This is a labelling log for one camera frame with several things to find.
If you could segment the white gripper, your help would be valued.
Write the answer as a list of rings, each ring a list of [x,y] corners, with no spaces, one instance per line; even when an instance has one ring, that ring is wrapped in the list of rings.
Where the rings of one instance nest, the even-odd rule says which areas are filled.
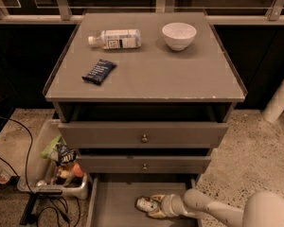
[[[161,202],[161,210],[156,210],[148,213],[150,218],[174,218],[177,217],[177,214],[172,208],[172,200],[174,195],[163,195],[156,194],[152,195],[151,198],[155,201]]]

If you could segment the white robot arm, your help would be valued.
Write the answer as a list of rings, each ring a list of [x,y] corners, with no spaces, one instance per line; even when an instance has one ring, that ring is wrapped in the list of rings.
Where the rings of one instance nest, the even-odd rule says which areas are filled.
[[[157,194],[151,218],[212,217],[226,227],[284,227],[282,115],[234,111],[209,168],[184,194]]]

